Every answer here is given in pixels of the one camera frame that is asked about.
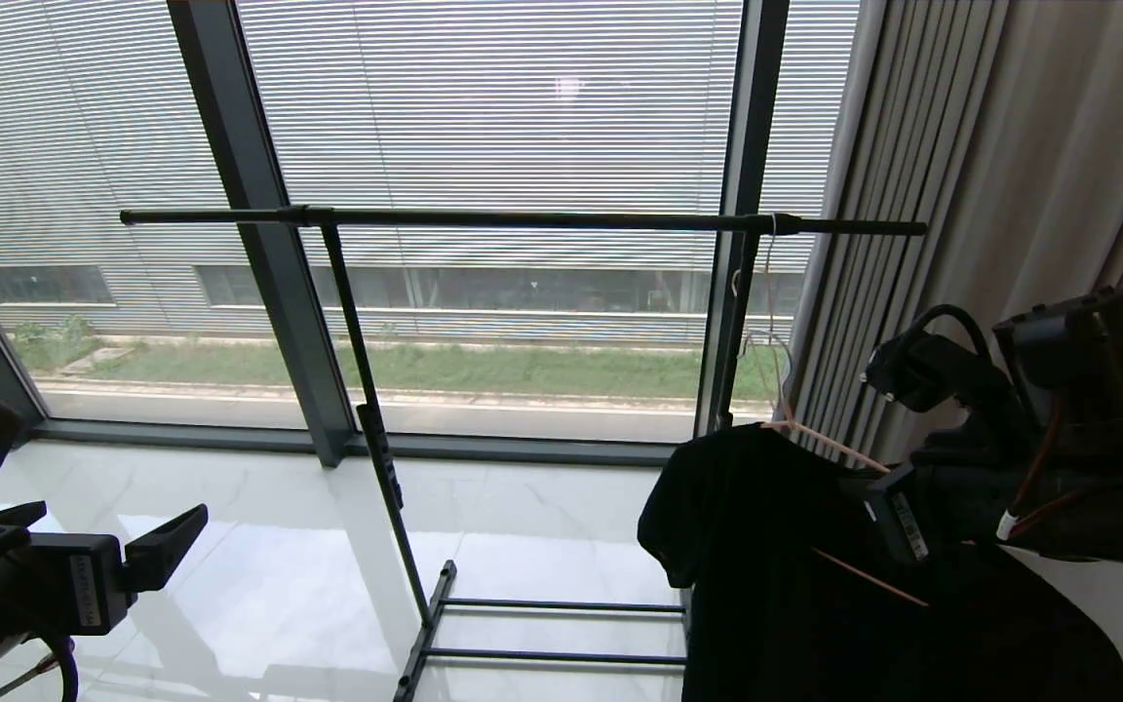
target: black metal clothes rack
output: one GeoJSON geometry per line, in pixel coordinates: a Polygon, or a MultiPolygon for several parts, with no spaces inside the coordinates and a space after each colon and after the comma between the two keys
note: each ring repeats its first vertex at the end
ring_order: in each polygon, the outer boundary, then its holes
{"type": "MultiPolygon", "coordinates": [[[[423,591],[419,578],[418,564],[413,550],[410,549],[410,535],[405,532],[402,520],[401,484],[396,481],[393,466],[392,448],[387,444],[387,431],[384,428],[383,414],[380,410],[380,398],[375,392],[371,374],[371,359],[366,356],[366,340],[362,336],[358,311],[353,298],[348,268],[344,262],[340,247],[339,226],[458,226],[458,227],[512,227],[512,228],[606,228],[609,230],[670,230],[670,231],[741,231],[750,236],[750,244],[745,245],[740,257],[739,276],[742,297],[746,299],[745,285],[751,280],[755,257],[757,257],[758,235],[775,236],[798,233],[815,234],[857,234],[883,236],[919,236],[926,227],[916,222],[877,222],[877,221],[842,221],[842,219],[797,218],[793,215],[746,215],[746,217],[707,217],[707,215],[640,215],[640,213],[570,213],[570,212],[486,212],[468,210],[344,210],[330,208],[309,208],[309,206],[291,206],[277,210],[124,210],[120,220],[126,226],[134,224],[199,224],[199,222],[234,222],[234,224],[289,224],[292,236],[299,236],[298,228],[318,226],[323,236],[323,244],[329,254],[331,274],[336,280],[336,289],[340,299],[344,320],[348,326],[353,356],[362,381],[365,402],[355,409],[362,430],[366,436],[366,448],[374,466],[375,478],[387,509],[389,522],[392,525],[396,548],[401,551],[402,565],[410,591],[414,596],[418,613],[422,623],[414,645],[410,648],[410,657],[405,662],[405,671],[398,680],[394,702],[411,702],[422,680],[423,667],[432,658],[476,658],[494,659],[495,662],[565,662],[565,663],[601,663],[615,666],[682,666],[686,659],[681,656],[637,656],[636,654],[578,654],[553,653],[551,650],[499,650],[480,648],[445,648],[433,645],[440,619],[448,608],[481,610],[570,610],[572,612],[609,612],[621,614],[663,613],[678,614],[681,623],[685,609],[682,604],[632,604],[609,602],[556,602],[537,600],[494,600],[482,596],[453,596],[449,594],[458,577],[458,567],[454,560],[446,560],[440,568],[432,595],[423,591]]],[[[743,307],[739,314],[742,319],[743,307]]]]}

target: curtain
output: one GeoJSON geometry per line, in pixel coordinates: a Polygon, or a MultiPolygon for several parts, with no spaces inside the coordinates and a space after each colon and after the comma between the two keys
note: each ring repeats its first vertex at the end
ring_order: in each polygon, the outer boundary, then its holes
{"type": "Polygon", "coordinates": [[[802,421],[891,462],[959,417],[864,388],[879,341],[940,302],[989,329],[1123,284],[1123,3],[861,6],[824,215],[930,224],[820,240],[794,334],[802,421]]]}

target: gray curtain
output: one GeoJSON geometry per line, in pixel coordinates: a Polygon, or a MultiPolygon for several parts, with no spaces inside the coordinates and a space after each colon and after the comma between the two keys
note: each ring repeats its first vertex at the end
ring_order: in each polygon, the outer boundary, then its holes
{"type": "Polygon", "coordinates": [[[1123,1],[866,1],[828,189],[828,217],[930,222],[820,240],[793,340],[802,421],[893,462],[958,416],[861,386],[878,341],[1123,284],[1123,1]]]}

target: white tile floor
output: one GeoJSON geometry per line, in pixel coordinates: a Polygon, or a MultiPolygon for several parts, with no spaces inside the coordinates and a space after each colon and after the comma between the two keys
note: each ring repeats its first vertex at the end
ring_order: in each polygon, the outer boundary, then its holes
{"type": "MultiPolygon", "coordinates": [[[[398,462],[424,591],[447,558],[454,595],[665,602],[677,594],[636,544],[652,471],[398,462]]],[[[121,541],[195,502],[210,525],[161,594],[110,636],[77,640],[81,698],[389,701],[418,633],[369,462],[33,443],[6,462],[0,508],[45,499],[39,530],[121,541]]],[[[446,614],[437,646],[682,654],[668,617],[446,614]]],[[[26,645],[0,683],[40,657],[26,645]]],[[[419,701],[678,699],[681,671],[428,666],[419,701]]],[[[58,699],[57,674],[13,702],[58,699]]]]}

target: white cable connector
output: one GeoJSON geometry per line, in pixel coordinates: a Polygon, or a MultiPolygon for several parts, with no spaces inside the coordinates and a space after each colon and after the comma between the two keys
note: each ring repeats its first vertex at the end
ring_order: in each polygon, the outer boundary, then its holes
{"type": "Polygon", "coordinates": [[[1012,529],[1016,528],[1017,521],[1020,520],[1010,514],[1007,510],[1004,510],[1003,516],[999,517],[999,526],[994,530],[994,538],[998,538],[999,541],[1007,541],[1008,537],[1012,536],[1012,529]]]}

